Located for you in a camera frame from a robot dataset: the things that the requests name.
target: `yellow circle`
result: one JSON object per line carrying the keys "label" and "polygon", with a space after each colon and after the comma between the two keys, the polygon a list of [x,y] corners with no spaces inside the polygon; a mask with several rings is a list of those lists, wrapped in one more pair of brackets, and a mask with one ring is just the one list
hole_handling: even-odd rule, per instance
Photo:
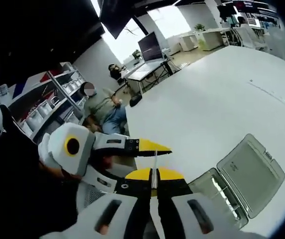
{"label": "yellow circle", "polygon": [[71,153],[68,151],[68,148],[67,148],[67,144],[68,144],[68,142],[69,142],[71,139],[75,139],[75,140],[78,141],[78,139],[77,139],[75,136],[73,136],[73,135],[67,137],[66,140],[65,140],[65,143],[64,143],[64,149],[65,149],[65,152],[67,153],[68,156],[73,157],[73,156],[76,156],[77,154],[71,154]]}

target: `open lid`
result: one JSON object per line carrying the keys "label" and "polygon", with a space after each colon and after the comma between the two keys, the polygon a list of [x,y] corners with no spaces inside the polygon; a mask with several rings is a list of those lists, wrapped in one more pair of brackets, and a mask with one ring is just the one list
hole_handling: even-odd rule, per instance
{"label": "open lid", "polygon": [[276,160],[251,134],[219,161],[217,169],[249,218],[257,216],[285,179]]}

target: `jeans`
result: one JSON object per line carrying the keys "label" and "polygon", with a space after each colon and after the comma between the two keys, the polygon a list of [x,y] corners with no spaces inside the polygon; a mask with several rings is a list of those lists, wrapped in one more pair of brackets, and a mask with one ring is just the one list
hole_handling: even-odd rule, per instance
{"label": "jeans", "polygon": [[127,122],[126,110],[123,105],[114,108],[106,116],[102,124],[102,132],[106,134],[121,133],[120,125]]}

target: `potted plant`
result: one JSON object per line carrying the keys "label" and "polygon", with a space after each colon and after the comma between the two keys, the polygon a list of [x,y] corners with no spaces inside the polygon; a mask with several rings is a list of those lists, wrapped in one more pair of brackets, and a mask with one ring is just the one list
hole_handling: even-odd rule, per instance
{"label": "potted plant", "polygon": [[195,27],[196,31],[205,31],[205,26],[203,26],[202,24],[197,24]]}
{"label": "potted plant", "polygon": [[141,52],[139,50],[135,50],[133,53],[132,53],[132,56],[134,57],[135,60],[138,60],[141,56]]}

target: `office chair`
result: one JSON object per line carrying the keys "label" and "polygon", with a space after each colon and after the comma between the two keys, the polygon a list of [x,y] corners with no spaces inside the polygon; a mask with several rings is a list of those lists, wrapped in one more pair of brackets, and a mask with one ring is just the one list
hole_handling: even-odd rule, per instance
{"label": "office chair", "polygon": [[239,36],[239,39],[241,41],[241,46],[251,48],[251,49],[256,49],[256,50],[268,48],[265,43],[259,43],[259,42],[253,41],[245,28],[234,27],[233,29]]}

